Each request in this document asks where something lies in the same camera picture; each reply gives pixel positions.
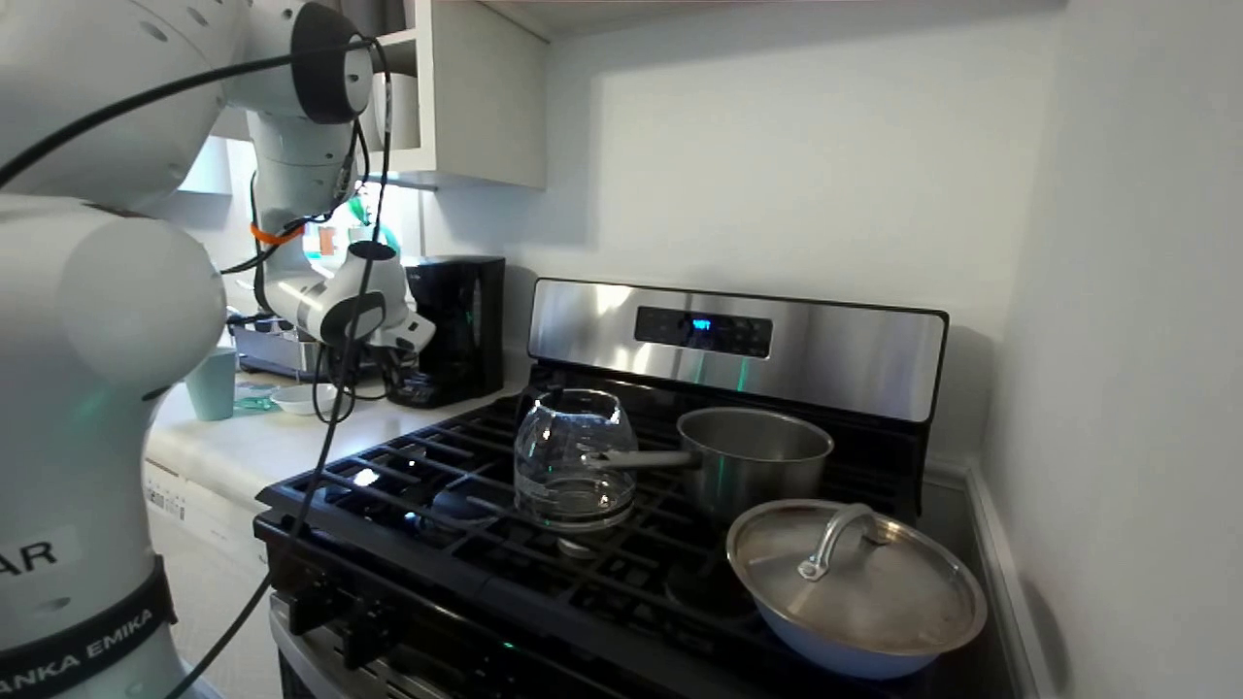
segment white wall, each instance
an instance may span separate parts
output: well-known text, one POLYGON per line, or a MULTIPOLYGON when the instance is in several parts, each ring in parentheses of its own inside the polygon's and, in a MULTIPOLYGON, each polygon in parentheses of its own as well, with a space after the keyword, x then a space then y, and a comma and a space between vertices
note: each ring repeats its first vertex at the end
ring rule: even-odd
POLYGON ((551 43, 549 188, 439 191, 430 254, 954 316, 932 451, 979 456, 1061 4, 822 0, 551 43))
POLYGON ((1063 697, 1243 693, 1239 28, 1069 11, 986 462, 1063 697))

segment digital display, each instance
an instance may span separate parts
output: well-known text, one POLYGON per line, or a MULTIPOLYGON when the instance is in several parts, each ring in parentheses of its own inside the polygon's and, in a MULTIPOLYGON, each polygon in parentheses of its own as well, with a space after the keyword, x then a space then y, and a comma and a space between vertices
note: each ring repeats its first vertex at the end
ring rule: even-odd
POLYGON ((743 316, 637 307, 632 339, 659 342, 659 346, 768 356, 771 321, 768 319, 743 319, 743 316))

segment pot lid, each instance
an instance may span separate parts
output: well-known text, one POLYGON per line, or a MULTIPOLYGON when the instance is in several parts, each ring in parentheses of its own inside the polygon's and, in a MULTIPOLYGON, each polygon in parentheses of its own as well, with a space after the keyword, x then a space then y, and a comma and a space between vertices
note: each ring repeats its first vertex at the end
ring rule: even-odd
POLYGON ((734 522, 727 556, 756 607, 862 654, 935 658, 986 623, 979 583, 950 553, 862 504, 756 504, 734 522))

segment lid handle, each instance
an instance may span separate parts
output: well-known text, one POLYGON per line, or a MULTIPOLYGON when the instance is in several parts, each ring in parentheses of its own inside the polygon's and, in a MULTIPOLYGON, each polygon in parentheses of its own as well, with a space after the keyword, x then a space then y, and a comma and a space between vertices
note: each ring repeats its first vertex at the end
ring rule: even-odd
POLYGON ((875 522, 871 504, 848 504, 835 517, 826 517, 821 549, 800 563, 800 578, 822 578, 832 553, 840 549, 844 534, 857 522, 875 522))

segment pot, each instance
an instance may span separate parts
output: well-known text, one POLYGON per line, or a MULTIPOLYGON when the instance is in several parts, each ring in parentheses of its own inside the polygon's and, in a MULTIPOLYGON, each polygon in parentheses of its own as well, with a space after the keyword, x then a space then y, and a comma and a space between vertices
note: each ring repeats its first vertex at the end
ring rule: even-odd
POLYGON ((760 407, 700 407, 677 420, 679 451, 602 451, 599 472, 687 472, 692 504, 730 525, 771 497, 821 495, 832 437, 760 407))
POLYGON ((766 624, 835 675, 914 675, 971 645, 986 623, 982 592, 950 553, 862 504, 744 509, 727 561, 766 624))

